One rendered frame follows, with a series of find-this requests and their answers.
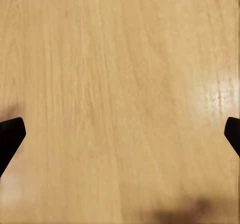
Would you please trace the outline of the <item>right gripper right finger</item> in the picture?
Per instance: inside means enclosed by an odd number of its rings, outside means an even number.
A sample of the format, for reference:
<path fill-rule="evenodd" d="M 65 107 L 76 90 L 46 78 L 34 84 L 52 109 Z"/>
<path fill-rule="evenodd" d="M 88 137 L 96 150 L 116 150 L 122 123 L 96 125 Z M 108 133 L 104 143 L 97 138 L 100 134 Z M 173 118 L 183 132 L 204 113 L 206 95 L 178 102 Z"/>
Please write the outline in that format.
<path fill-rule="evenodd" d="M 228 117 L 224 129 L 224 135 L 240 157 L 240 119 Z"/>

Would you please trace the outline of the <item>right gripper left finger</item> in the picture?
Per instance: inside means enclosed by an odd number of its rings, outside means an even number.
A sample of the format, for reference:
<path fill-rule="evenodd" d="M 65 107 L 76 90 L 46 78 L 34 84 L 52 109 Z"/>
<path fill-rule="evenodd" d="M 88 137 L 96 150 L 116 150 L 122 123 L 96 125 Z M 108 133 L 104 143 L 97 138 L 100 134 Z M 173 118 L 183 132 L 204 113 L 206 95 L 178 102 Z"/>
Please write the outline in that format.
<path fill-rule="evenodd" d="M 26 136 L 21 117 L 0 122 L 0 177 Z"/>

